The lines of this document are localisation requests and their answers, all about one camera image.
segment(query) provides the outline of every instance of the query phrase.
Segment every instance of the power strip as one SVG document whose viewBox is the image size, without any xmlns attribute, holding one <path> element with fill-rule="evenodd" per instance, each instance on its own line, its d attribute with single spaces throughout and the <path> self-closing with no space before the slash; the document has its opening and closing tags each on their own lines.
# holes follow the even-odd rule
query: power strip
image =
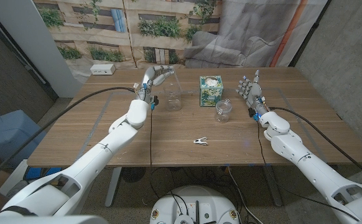
<svg viewBox="0 0 362 224">
<path fill-rule="evenodd" d="M 112 75 L 116 68 L 113 64 L 93 65 L 90 68 L 93 75 Z"/>
</svg>

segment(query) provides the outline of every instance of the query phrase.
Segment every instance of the white clip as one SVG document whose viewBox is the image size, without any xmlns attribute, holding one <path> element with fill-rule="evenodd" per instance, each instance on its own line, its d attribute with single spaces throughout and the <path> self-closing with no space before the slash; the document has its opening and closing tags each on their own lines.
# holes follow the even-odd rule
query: white clip
<svg viewBox="0 0 362 224">
<path fill-rule="evenodd" d="M 193 141 L 193 143 L 201 144 L 202 146 L 207 146 L 208 145 L 207 142 L 204 142 L 203 140 L 207 140 L 207 137 L 196 139 L 196 140 Z"/>
</svg>

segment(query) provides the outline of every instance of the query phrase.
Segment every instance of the glass jar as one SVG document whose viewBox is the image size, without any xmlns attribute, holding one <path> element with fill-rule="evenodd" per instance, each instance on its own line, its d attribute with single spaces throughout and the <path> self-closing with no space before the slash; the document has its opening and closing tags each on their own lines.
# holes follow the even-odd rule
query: glass jar
<svg viewBox="0 0 362 224">
<path fill-rule="evenodd" d="M 176 83 L 164 86 L 166 109 L 168 111 L 181 110 L 181 89 Z"/>
<path fill-rule="evenodd" d="M 230 119 L 230 112 L 232 110 L 232 105 L 229 99 L 220 100 L 216 104 L 216 114 L 214 116 L 215 120 L 220 123 L 225 123 Z"/>
</svg>

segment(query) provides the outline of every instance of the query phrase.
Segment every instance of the tissue box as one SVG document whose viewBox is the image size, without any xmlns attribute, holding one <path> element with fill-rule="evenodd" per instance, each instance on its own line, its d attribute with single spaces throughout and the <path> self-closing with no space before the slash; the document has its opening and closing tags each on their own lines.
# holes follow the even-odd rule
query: tissue box
<svg viewBox="0 0 362 224">
<path fill-rule="evenodd" d="M 221 76 L 200 77 L 200 106 L 216 106 L 223 95 Z"/>
</svg>

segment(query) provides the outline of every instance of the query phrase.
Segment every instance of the gray curtain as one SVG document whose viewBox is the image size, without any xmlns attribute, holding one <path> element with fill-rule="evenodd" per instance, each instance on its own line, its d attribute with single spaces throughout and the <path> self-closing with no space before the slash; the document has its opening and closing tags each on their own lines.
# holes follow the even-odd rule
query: gray curtain
<svg viewBox="0 0 362 224">
<path fill-rule="evenodd" d="M 218 35 L 197 32 L 184 51 L 187 68 L 267 67 L 299 0 L 223 0 Z"/>
</svg>

